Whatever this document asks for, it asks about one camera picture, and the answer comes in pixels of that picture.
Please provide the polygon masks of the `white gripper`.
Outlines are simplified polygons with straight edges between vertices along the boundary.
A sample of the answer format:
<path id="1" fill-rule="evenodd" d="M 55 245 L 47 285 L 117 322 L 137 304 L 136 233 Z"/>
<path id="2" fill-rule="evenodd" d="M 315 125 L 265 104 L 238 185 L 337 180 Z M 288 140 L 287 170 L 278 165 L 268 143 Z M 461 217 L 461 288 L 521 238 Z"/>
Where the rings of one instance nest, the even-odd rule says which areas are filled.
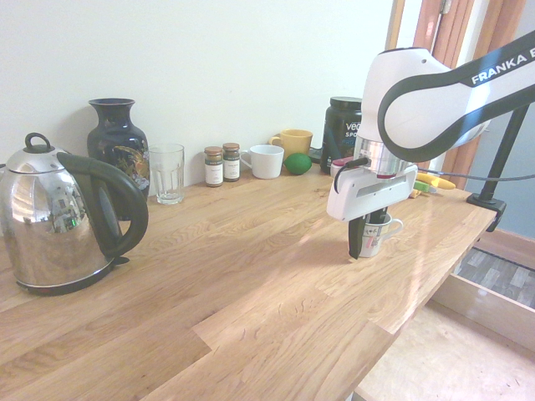
<path id="1" fill-rule="evenodd" d="M 417 166 L 409 165 L 396 176 L 380 179 L 364 168 L 342 172 L 329 192 L 327 213 L 340 221 L 349 221 L 349 255 L 358 259 L 363 246 L 365 225 L 384 224 L 388 211 L 382 209 L 406 200 L 413 190 Z"/>

